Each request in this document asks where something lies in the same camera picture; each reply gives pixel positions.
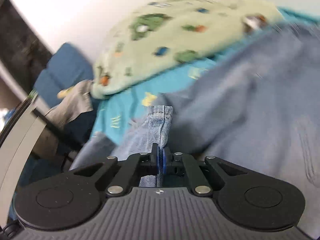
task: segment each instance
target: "gray gripper base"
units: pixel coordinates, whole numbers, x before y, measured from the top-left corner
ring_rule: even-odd
[[[256,232],[227,220],[209,198],[186,188],[133,188],[109,199],[100,213],[72,229],[45,232],[26,228],[15,240],[307,240],[297,228]]]

